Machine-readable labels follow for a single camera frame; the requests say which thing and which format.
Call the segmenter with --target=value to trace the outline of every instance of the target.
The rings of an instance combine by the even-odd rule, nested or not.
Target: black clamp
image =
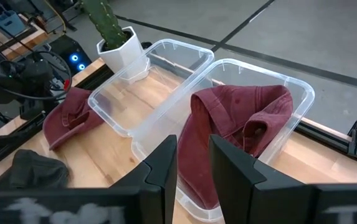
[[[322,130],[304,121],[301,121],[295,131],[314,141],[317,141],[331,149],[346,154],[348,157],[357,160],[357,120],[348,132],[351,140],[343,139],[328,131]]]

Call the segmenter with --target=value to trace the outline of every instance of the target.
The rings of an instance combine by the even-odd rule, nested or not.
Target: concrete floor
[[[112,6],[119,16],[192,35],[188,39],[120,20],[122,27],[133,26],[141,41],[171,38],[211,49],[210,42],[205,44],[193,37],[220,42],[266,3],[267,0],[113,0]],[[79,30],[68,35],[81,44],[92,60],[97,59],[95,44],[101,37],[93,24],[86,16],[79,16],[72,24]],[[357,119],[357,1],[274,1],[234,34],[225,39],[227,45],[215,52],[217,59],[236,58],[308,82],[316,98],[306,117],[348,132]],[[224,49],[232,49],[229,46],[261,56]],[[318,75],[313,70],[295,70],[267,60],[266,55],[323,72]],[[343,81],[331,73],[355,81]]]

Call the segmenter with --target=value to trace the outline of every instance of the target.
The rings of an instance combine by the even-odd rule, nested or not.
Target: white pot
[[[138,36],[134,32],[132,27],[123,28],[123,31],[129,31],[132,33],[130,39],[128,39],[121,47],[114,50],[108,50],[102,52],[102,46],[105,40],[101,40],[97,44],[97,51],[99,57],[105,62],[105,64],[114,72],[117,73],[121,69],[127,67],[135,59],[137,59],[142,54],[142,46],[138,40]],[[122,79],[126,80],[128,83],[133,83],[137,80],[141,80],[148,75],[148,67],[150,60],[144,57],[132,65],[125,74],[122,75]]]

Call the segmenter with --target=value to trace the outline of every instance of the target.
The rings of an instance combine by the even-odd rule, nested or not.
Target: clear plastic bin
[[[157,108],[169,108],[163,103],[172,93],[182,92],[213,61],[208,49],[159,40],[93,91],[88,104],[118,134],[133,137],[158,119]]]
[[[171,96],[171,98],[179,99],[174,100],[175,104],[166,110],[155,123],[150,125],[147,132],[143,132],[133,138],[131,148],[138,160],[141,161],[148,156],[167,135],[176,134],[179,138],[186,119],[191,112],[190,99],[193,93],[224,84],[242,86],[284,85],[290,90],[293,98],[293,115],[259,157],[259,160],[266,164],[270,164],[279,154],[290,133],[311,107],[315,97],[313,88],[296,78],[234,59],[216,61],[196,77],[184,91]],[[179,180],[176,199],[193,217],[200,221],[218,222],[222,218],[220,207],[205,210],[196,205],[187,196],[185,189],[181,188]]]

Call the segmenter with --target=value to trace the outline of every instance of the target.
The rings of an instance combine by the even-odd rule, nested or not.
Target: wooden tabletop
[[[74,85],[102,65],[102,60],[96,60],[74,76]],[[304,120],[346,138],[344,134]],[[15,118],[0,129],[0,134],[10,133],[22,123],[21,119]],[[42,131],[20,148],[63,161],[71,171],[69,187],[109,187],[139,163],[131,152],[131,138],[119,136],[106,123],[72,138],[57,152],[48,150]],[[13,156],[11,154],[0,162],[0,175],[11,166]],[[357,182],[357,162],[297,133],[291,135],[272,167],[304,183]],[[176,202],[173,223],[201,222]]]
[[[27,18],[25,18],[21,14],[19,16],[22,19],[24,19],[25,21],[27,20]],[[48,34],[46,31],[42,30],[40,27],[38,27],[34,23],[32,23],[31,25],[34,26],[37,30],[34,33],[30,34],[29,36],[23,38],[21,40],[21,42],[23,44],[25,44],[26,46],[33,49],[35,46],[37,46],[41,43],[44,43],[48,39]],[[0,33],[0,46],[10,40],[11,40],[10,38],[8,38],[4,34]],[[13,60],[14,58],[18,57],[19,55],[25,54],[27,51],[28,50],[22,44],[16,43],[16,44],[12,45],[10,48],[3,50],[2,53],[9,60]]]

